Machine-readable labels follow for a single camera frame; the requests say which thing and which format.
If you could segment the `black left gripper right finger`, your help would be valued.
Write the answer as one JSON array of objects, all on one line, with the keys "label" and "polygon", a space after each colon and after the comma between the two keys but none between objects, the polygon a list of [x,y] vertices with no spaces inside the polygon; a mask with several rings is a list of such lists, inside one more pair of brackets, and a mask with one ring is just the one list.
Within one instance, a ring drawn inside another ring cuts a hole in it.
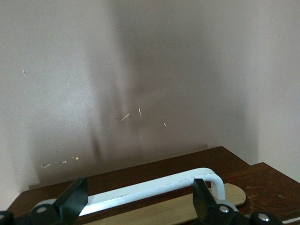
[{"label": "black left gripper right finger", "polygon": [[253,212],[247,216],[239,213],[230,202],[216,201],[202,179],[194,180],[193,204],[198,219],[195,225],[282,225],[275,215]]}]

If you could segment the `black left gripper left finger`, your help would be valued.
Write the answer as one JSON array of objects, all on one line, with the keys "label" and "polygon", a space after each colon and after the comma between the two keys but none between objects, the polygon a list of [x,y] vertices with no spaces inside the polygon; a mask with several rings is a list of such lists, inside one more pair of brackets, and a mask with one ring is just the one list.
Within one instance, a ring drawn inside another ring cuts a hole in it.
[{"label": "black left gripper left finger", "polygon": [[30,212],[15,217],[10,211],[0,212],[2,225],[73,225],[88,203],[87,178],[76,179],[54,203],[44,203]]}]

